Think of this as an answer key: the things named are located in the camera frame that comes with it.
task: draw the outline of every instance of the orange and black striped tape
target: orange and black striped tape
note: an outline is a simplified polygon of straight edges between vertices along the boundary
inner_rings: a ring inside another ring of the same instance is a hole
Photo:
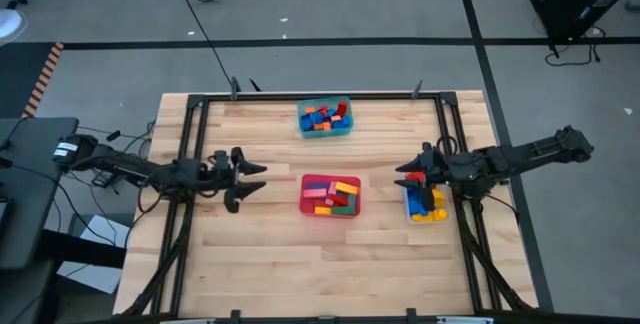
[[[51,51],[49,52],[49,57],[47,61],[44,63],[42,67],[42,72],[40,73],[40,77],[36,82],[36,86],[33,88],[31,92],[31,98],[29,98],[29,102],[27,106],[24,108],[22,112],[22,117],[33,117],[36,115],[36,110],[38,110],[38,106],[42,101],[42,97],[44,96],[44,91],[47,90],[47,86],[49,85],[49,80],[51,80],[51,76],[53,75],[53,70],[58,64],[58,60],[60,59],[60,54],[62,54],[62,48],[64,48],[64,44],[56,43],[51,47]]]

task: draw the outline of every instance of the green block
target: green block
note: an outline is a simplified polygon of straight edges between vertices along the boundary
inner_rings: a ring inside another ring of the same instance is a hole
[[[356,213],[356,196],[349,195],[348,205],[346,207],[333,207],[331,214],[354,215]]]

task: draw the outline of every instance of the black floor stripe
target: black floor stripe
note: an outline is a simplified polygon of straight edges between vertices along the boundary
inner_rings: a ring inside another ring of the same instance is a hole
[[[491,65],[489,63],[489,57],[487,56],[487,51],[482,40],[480,25],[478,24],[478,18],[476,17],[476,12],[473,8],[473,2],[471,0],[462,0],[462,2],[464,4],[465,13],[467,14],[467,20],[469,21],[471,36],[474,39],[474,47],[476,49],[476,54],[478,55],[482,78],[484,79],[487,97],[489,100],[489,108],[493,116],[498,139],[500,144],[511,144],[511,138],[509,137],[509,131],[507,129],[507,122],[505,120],[504,112],[502,111],[502,105],[500,104],[498,89],[496,88],[496,83],[491,71]],[[531,214],[529,213],[520,177],[514,177],[511,180],[511,191],[515,205],[520,213],[522,239],[525,245],[527,261],[529,262],[536,296],[538,297],[539,307],[545,311],[553,311],[549,285],[542,266],[538,242],[533,230]]]
[[[249,39],[212,40],[216,48],[286,48],[322,46],[548,46],[547,38],[317,38],[317,39]],[[573,44],[640,44],[640,37],[586,38]],[[129,49],[202,49],[209,48],[205,40],[143,41],[143,42],[78,42],[65,43],[65,50],[129,50]]]

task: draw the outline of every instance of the pink block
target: pink block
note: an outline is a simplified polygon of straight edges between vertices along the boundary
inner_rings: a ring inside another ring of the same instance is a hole
[[[327,189],[307,189],[304,191],[305,198],[324,198],[327,196]]]

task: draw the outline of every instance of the floor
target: floor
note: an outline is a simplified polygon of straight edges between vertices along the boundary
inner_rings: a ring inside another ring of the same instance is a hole
[[[599,45],[601,63],[554,68],[543,60],[548,48],[535,40],[543,35],[528,0],[190,0],[243,89],[249,78],[273,91],[410,90],[423,80],[423,89],[485,90],[503,143],[535,140],[568,124],[581,129],[596,148],[591,161],[522,176],[532,223],[523,230],[535,232],[555,311],[640,317],[633,191],[640,14],[625,11],[625,1],[598,23],[610,37],[626,38],[623,44]],[[477,31],[465,14],[470,5]],[[30,45],[65,43],[38,116],[74,116],[86,126],[141,134],[162,93],[229,88],[184,0],[30,0],[19,9],[29,27],[19,43],[0,49],[2,68],[13,69],[16,83],[34,84],[28,69],[5,58]],[[524,39],[474,46],[482,38]],[[586,56],[587,47],[575,46],[562,60]],[[63,185],[82,214],[99,213],[86,187]],[[109,214],[132,214],[133,191],[119,189],[97,190],[98,201]],[[70,210],[61,207],[68,225]],[[56,220],[53,213],[48,225]],[[65,297],[60,322],[85,320],[87,307],[96,319],[108,316],[112,302],[98,297]]]

